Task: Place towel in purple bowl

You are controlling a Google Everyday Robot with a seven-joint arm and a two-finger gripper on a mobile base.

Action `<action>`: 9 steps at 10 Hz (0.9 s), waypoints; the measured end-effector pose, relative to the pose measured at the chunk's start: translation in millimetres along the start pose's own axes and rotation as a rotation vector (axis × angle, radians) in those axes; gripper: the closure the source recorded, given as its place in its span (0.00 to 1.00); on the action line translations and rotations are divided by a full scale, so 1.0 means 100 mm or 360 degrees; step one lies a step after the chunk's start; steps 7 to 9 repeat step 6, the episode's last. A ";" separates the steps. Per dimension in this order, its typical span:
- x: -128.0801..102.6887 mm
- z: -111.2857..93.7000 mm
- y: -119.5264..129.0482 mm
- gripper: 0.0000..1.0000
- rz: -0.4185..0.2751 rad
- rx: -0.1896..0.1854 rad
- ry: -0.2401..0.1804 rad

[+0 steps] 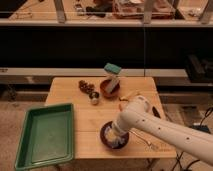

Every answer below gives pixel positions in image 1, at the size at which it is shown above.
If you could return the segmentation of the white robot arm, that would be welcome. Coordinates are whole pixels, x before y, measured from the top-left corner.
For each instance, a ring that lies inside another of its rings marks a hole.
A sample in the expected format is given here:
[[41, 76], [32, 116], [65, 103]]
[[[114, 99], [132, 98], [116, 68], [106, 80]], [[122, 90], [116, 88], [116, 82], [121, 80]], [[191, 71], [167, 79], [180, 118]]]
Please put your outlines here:
[[117, 136], [132, 128], [149, 133], [213, 166], [213, 135], [150, 114], [152, 105], [141, 95], [131, 99], [112, 123]]

